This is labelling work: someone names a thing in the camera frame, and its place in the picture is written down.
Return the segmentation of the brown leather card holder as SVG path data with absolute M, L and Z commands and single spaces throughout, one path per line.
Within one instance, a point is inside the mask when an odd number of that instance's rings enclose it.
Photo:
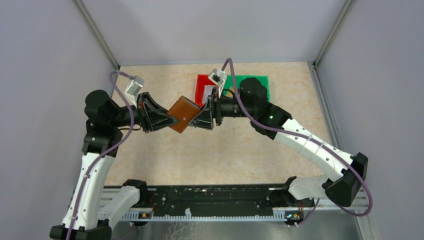
M 169 127 L 177 133 L 182 134 L 189 126 L 190 121 L 197 116 L 200 111 L 201 108 L 195 102 L 181 95 L 167 111 L 169 116 L 178 120 L 177 123 L 170 125 Z

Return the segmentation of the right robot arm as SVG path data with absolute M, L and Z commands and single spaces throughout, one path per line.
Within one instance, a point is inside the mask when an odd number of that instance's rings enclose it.
M 342 151 L 308 131 L 290 113 L 269 102 L 267 88 L 255 77 L 243 79 L 234 94 L 241 103 L 235 96 L 219 97 L 213 89 L 188 125 L 212 130 L 224 118 L 244 118 L 245 108 L 254 119 L 250 124 L 256 132 L 292 148 L 324 173 L 290 177 L 281 193 L 284 204 L 295 206 L 303 199 L 324 198 L 342 207 L 352 205 L 367 174 L 368 158 L 364 154 Z

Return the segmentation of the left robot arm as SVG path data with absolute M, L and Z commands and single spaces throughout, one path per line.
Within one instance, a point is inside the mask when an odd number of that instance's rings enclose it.
M 101 206 L 105 182 L 119 146 L 128 138 L 122 127 L 141 126 L 146 133 L 178 123 L 148 92 L 138 95 L 134 105 L 118 106 L 104 90 L 85 98 L 87 116 L 81 172 L 62 223 L 50 229 L 53 240 L 109 240 L 117 223 L 134 205 L 144 207 L 150 193 L 142 180 L 129 179 L 105 206 Z

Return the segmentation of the white cards in red bin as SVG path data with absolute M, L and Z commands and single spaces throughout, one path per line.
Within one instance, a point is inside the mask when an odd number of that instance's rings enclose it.
M 202 103 L 205 104 L 208 101 L 209 96 L 212 96 L 213 98 L 215 93 L 217 92 L 217 89 L 218 87 L 216 85 L 205 85 L 201 99 Z

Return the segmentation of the red plastic bin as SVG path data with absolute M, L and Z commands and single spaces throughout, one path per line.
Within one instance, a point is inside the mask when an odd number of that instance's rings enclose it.
M 204 103 L 202 103 L 202 95 L 203 95 L 205 85 L 215 85 L 215 84 L 208 79 L 207 74 L 198 74 L 197 75 L 196 88 L 195 88 L 195 94 L 194 94 L 194 101 L 200 107 L 202 107 L 202 105 L 204 104 Z

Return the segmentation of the middle green plastic bin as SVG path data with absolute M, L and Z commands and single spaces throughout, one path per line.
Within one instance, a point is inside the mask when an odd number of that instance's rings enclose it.
M 236 87 L 238 89 L 240 89 L 240 84 L 242 82 L 242 80 L 246 79 L 248 76 L 247 75 L 235 75 L 235 82 L 236 82 Z M 233 77 L 231 75 L 228 75 L 224 85 L 222 86 L 222 91 L 220 94 L 221 98 L 229 98 L 229 99 L 234 99 L 235 96 L 235 89 L 234 89 L 234 84 L 233 84 Z

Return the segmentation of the green plastic bin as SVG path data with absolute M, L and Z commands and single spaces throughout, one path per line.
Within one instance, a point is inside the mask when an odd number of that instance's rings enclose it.
M 246 78 L 256 78 L 260 82 L 260 84 L 266 89 L 267 100 L 268 101 L 271 100 L 268 76 L 266 76 L 266 75 L 245 75 L 245 77 Z
M 247 75 L 235 75 L 235 82 L 236 82 L 236 87 L 238 89 L 240 89 L 240 84 L 242 82 L 242 80 L 246 79 L 248 76 Z M 234 84 L 233 84 L 233 77 L 231 75 L 228 75 L 224 85 L 222 86 L 222 91 L 220 94 L 221 98 L 229 98 L 229 99 L 234 99 L 235 96 L 235 89 L 234 89 Z

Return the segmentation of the right green plastic bin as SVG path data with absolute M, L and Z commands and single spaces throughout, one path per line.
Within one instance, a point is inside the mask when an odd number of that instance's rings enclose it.
M 266 76 L 266 75 L 245 75 L 245 77 L 246 78 L 256 78 L 260 82 L 260 84 L 266 89 L 267 100 L 268 101 L 271 100 L 268 76 Z

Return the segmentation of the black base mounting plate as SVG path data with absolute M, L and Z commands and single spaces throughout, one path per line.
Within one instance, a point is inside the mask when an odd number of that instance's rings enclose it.
M 313 207 L 309 198 L 297 200 L 279 184 L 154 185 L 141 193 L 134 207 L 153 208 L 155 217 L 272 216 L 274 208 Z

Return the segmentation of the left aluminium corner post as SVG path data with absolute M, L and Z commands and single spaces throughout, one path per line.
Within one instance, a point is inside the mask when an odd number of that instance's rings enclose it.
M 106 59 L 109 61 L 109 63 L 113 66 L 115 70 L 119 70 L 120 65 L 118 64 L 118 61 L 116 60 L 103 34 L 98 28 L 96 22 L 94 21 L 84 2 L 82 0 L 72 0 L 71 2 L 74 4 L 75 8 L 79 12 L 86 27 L 90 31 L 91 35 L 93 36 L 94 40 L 96 41 L 100 50 L 103 52 Z

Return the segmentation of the aluminium corner post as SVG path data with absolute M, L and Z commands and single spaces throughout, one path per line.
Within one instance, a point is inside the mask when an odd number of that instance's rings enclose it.
M 94 21 L 84 2 L 82 0 L 72 0 L 71 2 L 74 4 L 75 8 L 79 12 L 86 27 L 90 31 L 91 35 L 93 36 L 94 40 L 96 41 L 100 50 L 103 52 L 106 59 L 109 61 L 109 63 L 113 66 L 115 70 L 119 70 L 120 65 L 118 64 L 118 61 L 116 60 L 103 34 L 98 28 L 96 22 Z
M 357 2 L 356 0 L 346 0 L 344 2 L 340 13 L 338 14 L 334 24 L 331 27 L 331 30 L 327 38 L 325 39 L 320 51 L 318 52 L 318 55 L 315 61 L 313 62 L 313 65 L 316 69 L 318 69 L 319 65 L 323 61 L 333 41 L 336 39 L 337 34 L 340 31 L 344 21 L 346 20 L 346 17 L 348 16 L 349 12 L 351 11 L 352 7 L 355 5 L 356 2 Z

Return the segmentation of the aluminium front frame rail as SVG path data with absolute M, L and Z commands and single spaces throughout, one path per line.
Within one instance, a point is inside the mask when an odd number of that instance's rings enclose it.
M 119 186 L 105 186 L 101 193 L 101 200 L 99 207 L 104 207 L 108 201 L 111 201 L 115 195 L 120 191 Z M 368 207 L 368 197 L 365 191 L 361 188 L 354 198 L 352 204 L 349 207 L 345 207 L 347 210 L 364 210 Z M 335 204 L 329 199 L 322 199 L 319 202 L 318 208 L 329 208 L 331 209 Z

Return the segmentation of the right aluminium corner post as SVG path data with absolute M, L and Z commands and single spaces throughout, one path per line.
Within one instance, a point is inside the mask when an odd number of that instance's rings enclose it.
M 355 5 L 356 2 L 357 2 L 356 0 L 346 0 L 344 2 L 340 13 L 338 14 L 334 24 L 331 27 L 331 30 L 327 38 L 325 39 L 320 51 L 318 52 L 318 55 L 315 61 L 313 62 L 313 65 L 316 69 L 318 69 L 319 65 L 323 61 L 333 41 L 336 39 L 337 34 L 340 31 L 344 21 L 346 20 L 346 17 L 348 16 L 349 12 L 351 11 L 352 7 Z

